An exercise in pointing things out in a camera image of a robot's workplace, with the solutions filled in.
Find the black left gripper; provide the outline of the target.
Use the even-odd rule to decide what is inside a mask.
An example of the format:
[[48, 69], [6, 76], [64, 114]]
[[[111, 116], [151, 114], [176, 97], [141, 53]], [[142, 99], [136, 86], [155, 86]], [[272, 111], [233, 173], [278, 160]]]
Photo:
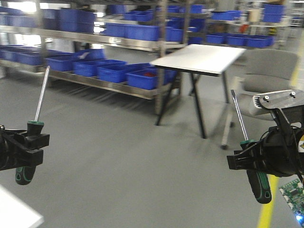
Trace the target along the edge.
[[[5, 131], [5, 128], [0, 129], [0, 170], [9, 170], [18, 167], [34, 167], [43, 163], [44, 148], [49, 146], [49, 134], [28, 135], [16, 134], [14, 137]], [[30, 151], [21, 151], [15, 153], [14, 140]]]

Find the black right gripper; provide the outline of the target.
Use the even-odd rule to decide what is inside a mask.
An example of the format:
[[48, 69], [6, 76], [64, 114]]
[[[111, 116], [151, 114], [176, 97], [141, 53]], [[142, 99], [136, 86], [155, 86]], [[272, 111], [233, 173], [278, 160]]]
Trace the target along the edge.
[[303, 176], [304, 153], [300, 151], [304, 136], [302, 127], [291, 126], [284, 133], [279, 127], [270, 127], [259, 141], [240, 142], [241, 149], [227, 156], [231, 170], [253, 170], [277, 177]]

